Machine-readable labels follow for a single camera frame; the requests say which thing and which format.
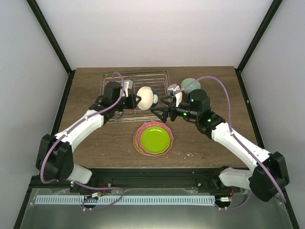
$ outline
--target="brown wood surface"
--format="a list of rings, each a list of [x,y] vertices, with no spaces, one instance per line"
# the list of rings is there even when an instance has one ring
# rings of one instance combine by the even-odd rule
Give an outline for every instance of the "brown wood surface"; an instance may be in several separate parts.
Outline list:
[[[233,67],[161,67],[161,68],[78,68],[63,114],[60,131],[84,115],[99,96],[104,73],[167,70],[171,83],[185,78],[217,76],[228,90],[232,106],[232,125],[236,131],[256,143]],[[211,107],[228,117],[226,97],[218,82],[202,80],[201,88],[211,98]],[[200,134],[195,125],[177,118],[166,125],[172,130],[173,147],[163,156],[145,156],[133,146],[133,135],[143,122],[111,123],[89,135],[75,150],[74,162],[85,167],[245,167],[243,162],[222,145]]]

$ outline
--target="black metal frame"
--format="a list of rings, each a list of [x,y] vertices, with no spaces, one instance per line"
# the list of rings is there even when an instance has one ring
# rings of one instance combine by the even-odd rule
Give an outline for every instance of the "black metal frame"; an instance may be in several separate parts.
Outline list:
[[[242,94],[244,97],[244,101],[245,101],[245,105],[247,107],[249,116],[250,116],[250,120],[252,123],[252,127],[254,130],[254,134],[257,140],[258,145],[261,148],[264,148],[264,143],[263,143],[263,139],[261,137],[261,134],[259,132],[258,129],[258,125],[251,107],[251,103],[249,101],[248,95],[247,95],[247,91],[246,88],[244,86],[243,83],[243,79],[242,79],[242,71],[245,68],[247,62],[249,61],[252,53],[254,52],[256,46],[258,45],[261,37],[263,36],[265,30],[267,29],[269,23],[271,22],[273,16],[275,15],[277,9],[279,8],[280,4],[282,3],[283,0],[274,0],[267,12],[267,14],[265,15],[260,27],[258,28],[253,40],[251,41],[244,57],[242,58],[239,66],[237,69],[235,69],[236,71],[236,75],[237,75],[237,79],[240,85],[240,88],[242,90]],[[63,115],[63,111],[65,109],[65,105],[68,99],[68,95],[70,92],[70,88],[72,85],[72,81],[74,78],[74,74],[75,74],[75,70],[72,71],[72,69],[70,68],[59,44],[57,43],[50,27],[48,26],[47,21],[45,20],[36,0],[27,0],[29,6],[31,7],[33,13],[35,14],[39,24],[41,25],[42,29],[44,30],[46,36],[48,37],[52,47],[54,48],[56,54],[58,55],[58,58],[60,59],[63,67],[65,68],[67,74],[68,74],[68,79],[67,79],[67,83],[64,89],[64,93],[61,99],[61,103],[60,103],[60,107],[58,109],[57,115],[56,115],[56,119],[53,125],[53,129],[51,134],[55,134],[58,132],[59,130],[59,126],[61,123],[61,119],[62,119],[62,115]],[[213,177],[213,173],[217,173],[217,168],[190,168],[190,169],[184,169],[184,168],[164,168],[164,169],[160,169],[160,168],[151,168],[151,169],[143,169],[143,168],[139,168],[139,169],[117,169],[117,168],[101,168],[101,169],[94,169],[94,173],[95,174],[103,174],[103,177],[105,177],[105,175],[107,175],[107,179],[112,182],[113,185],[118,185],[120,187],[128,187],[128,188],[135,188],[135,187],[148,187],[149,185],[168,185],[169,187],[192,187],[192,186],[196,186],[198,183],[204,184],[207,180],[207,177],[211,176]],[[139,185],[137,185],[133,179],[137,179],[136,182],[140,180],[142,180],[143,182]],[[33,176],[32,180],[30,182],[29,185],[29,189],[25,195],[25,199],[23,201],[22,207],[20,209],[18,218],[16,220],[16,224],[14,228],[20,228],[21,223],[22,223],[22,219],[25,213],[25,209],[27,206],[27,203],[29,201],[30,198],[30,194],[31,194],[31,190],[33,188],[70,188],[70,184],[68,182],[66,183],[55,183],[55,184],[42,184],[39,180],[38,176]],[[202,188],[199,190],[201,190],[202,192],[206,192],[207,189],[209,189],[210,187],[208,187],[207,185],[202,185]],[[223,189],[223,187],[219,186],[218,190],[209,190],[212,193],[215,194],[220,194],[220,193],[226,193],[228,192],[228,190]],[[285,198],[287,200],[286,202],[286,209],[288,211],[289,214],[289,218],[290,221],[293,225],[294,229],[299,229],[297,220],[295,218],[295,214],[293,212],[291,203],[289,201],[288,195],[286,190],[284,190],[284,195]]]

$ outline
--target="green plate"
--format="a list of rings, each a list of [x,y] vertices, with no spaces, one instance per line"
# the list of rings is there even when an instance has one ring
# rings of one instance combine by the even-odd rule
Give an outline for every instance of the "green plate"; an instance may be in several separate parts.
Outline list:
[[[160,154],[170,145],[170,136],[163,128],[152,126],[143,131],[141,145],[150,154]]]

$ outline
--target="pink scalloped plate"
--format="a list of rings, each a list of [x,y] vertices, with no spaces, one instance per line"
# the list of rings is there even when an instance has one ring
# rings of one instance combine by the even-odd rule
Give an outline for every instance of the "pink scalloped plate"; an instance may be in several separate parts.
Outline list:
[[[159,154],[151,154],[151,153],[147,152],[141,145],[141,135],[142,135],[142,133],[147,128],[153,127],[153,126],[158,126],[162,129],[164,129],[170,137],[169,146],[167,147],[167,149],[164,152],[159,153]],[[134,143],[135,143],[136,148],[138,148],[138,150],[140,151],[140,153],[143,153],[143,154],[149,155],[149,156],[160,156],[160,155],[166,154],[172,148],[172,146],[173,146],[173,134],[172,134],[170,128],[168,128],[164,123],[159,123],[159,122],[156,122],[156,121],[152,121],[152,122],[149,122],[149,123],[144,123],[142,126],[140,126],[140,128],[137,130],[137,132],[135,134]]]

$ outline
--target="metal wire rack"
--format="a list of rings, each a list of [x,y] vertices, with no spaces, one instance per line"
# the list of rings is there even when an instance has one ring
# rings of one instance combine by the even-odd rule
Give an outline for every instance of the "metal wire rack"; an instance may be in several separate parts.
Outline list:
[[[141,87],[149,86],[153,87],[157,91],[159,99],[169,95],[167,88],[170,86],[170,79],[166,70],[130,72],[121,73],[121,75],[123,76],[124,80],[132,80],[132,90],[135,94],[137,94]],[[112,80],[111,73],[102,75],[100,95],[103,94],[105,85]],[[118,76],[115,77],[115,80],[120,82],[120,78]],[[152,120],[159,120],[159,118],[153,115],[150,110],[142,111],[137,107],[134,110],[124,110],[123,114],[121,114],[121,112],[116,112],[115,116],[109,120],[109,123]]]

